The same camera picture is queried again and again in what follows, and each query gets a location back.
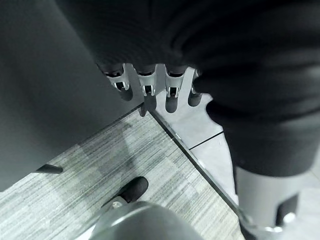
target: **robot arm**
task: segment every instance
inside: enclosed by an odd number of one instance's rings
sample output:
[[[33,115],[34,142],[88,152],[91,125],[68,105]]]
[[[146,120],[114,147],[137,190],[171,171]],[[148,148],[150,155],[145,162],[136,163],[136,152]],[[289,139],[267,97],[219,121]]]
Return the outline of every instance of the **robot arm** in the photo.
[[[214,99],[206,110],[223,126],[230,149],[242,233],[247,239],[264,239],[281,232],[296,212],[302,179],[320,143],[320,4],[58,4],[98,66],[163,63],[201,73],[192,93],[209,93]]]

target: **floor tile grout line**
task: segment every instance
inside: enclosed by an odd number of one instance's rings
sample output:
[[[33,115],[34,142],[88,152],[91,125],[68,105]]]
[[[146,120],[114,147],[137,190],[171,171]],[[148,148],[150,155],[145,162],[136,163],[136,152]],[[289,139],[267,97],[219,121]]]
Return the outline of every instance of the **floor tile grout line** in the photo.
[[[223,133],[224,133],[224,131],[221,131],[221,132],[217,133],[216,135],[213,135],[213,136],[209,137],[208,139],[206,139],[206,140],[204,140],[204,141],[202,141],[202,142],[198,143],[197,145],[195,145],[195,146],[193,146],[193,147],[189,148],[189,150],[192,150],[192,149],[194,149],[194,148],[196,148],[196,147],[200,146],[201,144],[204,144],[205,142],[207,142],[207,141],[209,141],[209,140],[211,140],[211,139],[215,138],[216,136],[219,136],[220,134],[223,134]]]

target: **metal fingertip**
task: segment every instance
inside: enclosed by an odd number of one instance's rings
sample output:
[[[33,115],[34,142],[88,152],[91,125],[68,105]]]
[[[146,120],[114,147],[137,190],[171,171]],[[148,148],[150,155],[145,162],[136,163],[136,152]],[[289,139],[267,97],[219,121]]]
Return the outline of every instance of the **metal fingertip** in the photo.
[[[177,110],[178,107],[178,98],[171,96],[171,97],[166,97],[165,99],[165,110],[172,114]]]
[[[134,93],[132,91],[132,88],[131,88],[131,85],[129,86],[129,89],[128,90],[125,90],[124,88],[122,88],[120,91],[119,91],[119,94],[120,94],[120,97],[125,100],[125,101],[130,101],[133,96],[134,96]]]
[[[202,98],[202,94],[201,93],[192,93],[192,91],[190,91],[189,93],[189,97],[188,97],[188,104],[190,107],[196,107],[200,104],[201,102],[201,98]]]
[[[142,104],[142,106],[139,108],[138,111],[141,117],[144,117],[147,114],[147,109],[144,103]]]
[[[144,96],[144,106],[146,110],[149,112],[153,112],[157,108],[157,98],[156,96],[152,96],[149,93]]]

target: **black fabric sleeve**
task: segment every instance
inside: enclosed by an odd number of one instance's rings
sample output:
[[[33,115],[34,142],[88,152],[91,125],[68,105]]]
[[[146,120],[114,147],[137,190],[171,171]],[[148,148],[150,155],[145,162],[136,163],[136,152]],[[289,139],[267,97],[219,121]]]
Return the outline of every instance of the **black fabric sleeve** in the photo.
[[[308,0],[59,0],[99,65],[202,73],[198,92],[232,162],[268,176],[308,170],[320,143],[320,4]]]

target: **gray wall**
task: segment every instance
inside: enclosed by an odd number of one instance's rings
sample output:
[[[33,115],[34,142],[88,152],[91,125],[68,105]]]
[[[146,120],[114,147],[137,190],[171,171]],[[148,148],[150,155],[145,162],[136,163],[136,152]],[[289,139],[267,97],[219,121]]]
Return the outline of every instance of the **gray wall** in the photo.
[[[1,1],[0,191],[142,103],[128,72],[125,102],[54,1]]]

